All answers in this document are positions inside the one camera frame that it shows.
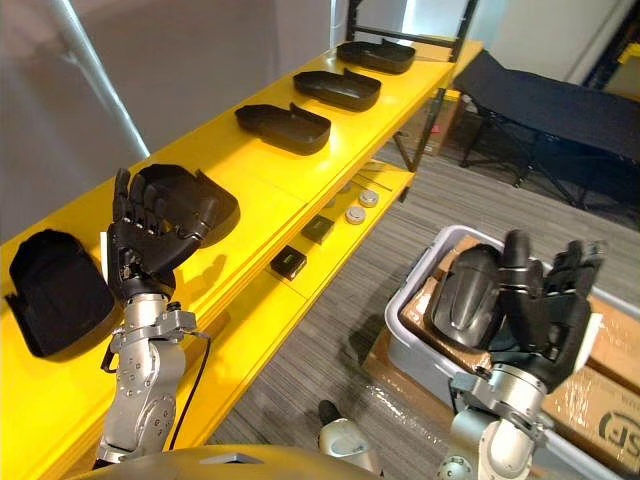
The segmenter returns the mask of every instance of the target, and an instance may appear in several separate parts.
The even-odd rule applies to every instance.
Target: robotic hand
[[[226,236],[239,219],[236,199],[200,171],[153,164],[116,176],[107,231],[108,283],[124,304],[101,368],[116,374],[96,467],[162,451],[173,425],[185,357],[178,343],[195,315],[169,303],[173,269]],[[119,355],[116,370],[110,365]]]
[[[527,235],[510,232],[497,308],[511,346],[489,347],[489,372],[452,379],[452,392],[467,408],[453,420],[452,447],[439,478],[526,478],[535,446],[552,426],[540,408],[545,395],[580,368],[591,350],[583,341],[591,317],[587,295],[602,264],[602,245],[591,244],[583,256],[582,244],[571,242],[546,277],[529,254]]]

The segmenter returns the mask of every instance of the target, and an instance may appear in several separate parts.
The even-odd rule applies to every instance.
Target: black metal shelf frame
[[[448,47],[451,49],[451,53],[449,54],[449,62],[456,63],[458,61],[458,56],[460,55],[460,50],[462,49],[462,44],[465,41],[467,36],[467,31],[469,30],[469,25],[471,24],[471,19],[473,18],[473,13],[475,12],[476,6],[478,4],[478,0],[467,0],[467,4],[464,8],[464,12],[460,17],[460,23],[458,24],[458,33],[452,39],[445,39],[441,37],[433,37],[429,35],[412,35],[409,33],[403,32],[395,32],[393,30],[385,30],[382,28],[372,28],[363,25],[358,25],[358,7],[363,0],[349,0],[349,9],[347,11],[347,34],[346,40],[353,41],[355,38],[356,32],[361,33],[369,33],[373,35],[379,35],[381,37],[390,37],[397,38],[400,40],[410,40],[412,42],[418,43],[426,43],[429,45],[436,45],[439,47]],[[424,127],[422,129],[422,133],[420,135],[420,141],[418,142],[418,147],[414,152],[413,158],[409,155],[406,147],[402,143],[402,139],[400,138],[399,133],[394,134],[393,140],[400,151],[400,155],[407,165],[407,169],[410,172],[417,172],[418,167],[420,166],[420,161],[422,160],[422,155],[424,154],[424,149],[427,146],[427,142],[429,141],[429,137],[431,136],[431,130],[433,129],[433,125],[436,122],[436,118],[438,117],[438,113],[440,113],[440,108],[442,106],[442,101],[444,99],[446,89],[439,88],[435,98],[431,102],[431,106],[429,108],[429,112],[427,113],[427,118],[425,120]],[[409,191],[409,187],[407,187],[402,195],[400,196],[400,201],[404,201],[407,197],[407,193]]]

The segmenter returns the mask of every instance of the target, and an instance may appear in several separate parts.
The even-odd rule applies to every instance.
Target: plastic storage box
[[[502,242],[495,238],[466,226],[453,225],[441,230],[433,243],[418,259],[404,285],[391,298],[385,309],[385,321],[391,332],[389,359],[398,369],[450,407],[452,405],[449,379],[456,372],[462,372],[463,369],[405,328],[400,322],[399,313],[449,250],[465,235],[475,237],[482,243],[493,245],[500,250],[503,247]],[[624,313],[636,318],[640,317],[640,309],[599,288],[593,288],[592,295],[607,301]],[[546,437],[546,446],[536,450],[534,464],[552,467],[593,480],[623,478],[555,432],[547,431]]]

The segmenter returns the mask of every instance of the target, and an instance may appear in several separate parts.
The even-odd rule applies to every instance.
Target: yellow shelf
[[[342,71],[345,66],[329,51],[298,71]],[[382,81],[380,98],[366,112],[347,112],[297,93],[291,78],[297,71],[241,104],[286,107],[294,101],[329,118],[329,142],[313,155],[295,155],[244,132],[235,120],[234,108],[131,168],[136,172],[153,162],[179,164],[190,171],[199,168],[239,201],[241,220],[233,232],[220,243],[199,250],[176,270],[174,299],[196,313],[202,328],[213,328],[214,319],[271,258],[434,89],[447,85],[453,65],[416,60],[401,75],[349,68]],[[397,177],[389,173],[387,180],[392,181],[394,175]],[[99,258],[98,233],[110,223],[112,191],[109,180],[2,245],[2,295],[13,290],[8,268],[18,246],[45,228],[73,234]],[[113,378],[99,370],[108,339],[66,361],[38,359],[27,350],[5,302],[0,314],[2,474],[12,479],[59,478],[95,442],[111,403]],[[189,345],[189,360],[195,348]],[[257,341],[251,348],[262,354],[270,346]]]
[[[182,425],[177,448],[206,442],[413,177],[407,171],[382,165],[384,170],[377,172],[380,183],[356,175],[351,190],[338,194],[336,204],[322,210],[321,215],[335,222],[322,245],[300,234],[289,242],[307,256],[307,265],[293,281],[267,267],[231,302],[223,315],[225,326],[214,341],[207,368]],[[394,188],[388,189],[384,183],[393,184]],[[366,209],[364,223],[351,225],[346,222],[344,212],[349,206],[358,205],[358,194],[365,188],[380,195],[379,203]],[[196,345],[201,353],[203,343]],[[185,376],[178,393],[179,412],[199,366],[200,358]]]

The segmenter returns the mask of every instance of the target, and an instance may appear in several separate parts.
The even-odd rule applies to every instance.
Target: black cable
[[[456,405],[457,394],[453,391],[453,388],[451,387],[452,382],[453,382],[453,378],[449,378],[447,385],[449,386],[449,396],[451,396],[451,406],[453,407],[453,414],[457,415],[458,414],[458,406]]]
[[[173,450],[174,445],[176,444],[176,440],[178,438],[178,432],[180,432],[180,427],[182,426],[182,422],[184,421],[184,417],[187,415],[187,410],[189,410],[189,405],[191,405],[191,400],[196,393],[196,389],[198,388],[198,384],[200,383],[200,379],[202,378],[202,374],[204,373],[204,367],[207,365],[207,359],[209,358],[209,351],[211,350],[211,337],[202,332],[187,332],[189,335],[193,335],[197,338],[202,338],[207,341],[207,347],[205,348],[204,355],[202,356],[202,363],[200,363],[200,370],[198,370],[198,375],[196,375],[196,380],[193,382],[193,387],[191,387],[191,392],[189,392],[189,396],[187,397],[187,402],[184,404],[184,408],[182,409],[182,413],[180,413],[180,418],[178,419],[178,423],[176,425],[176,429],[173,432],[173,437],[171,437],[171,443],[169,444],[169,450]]]

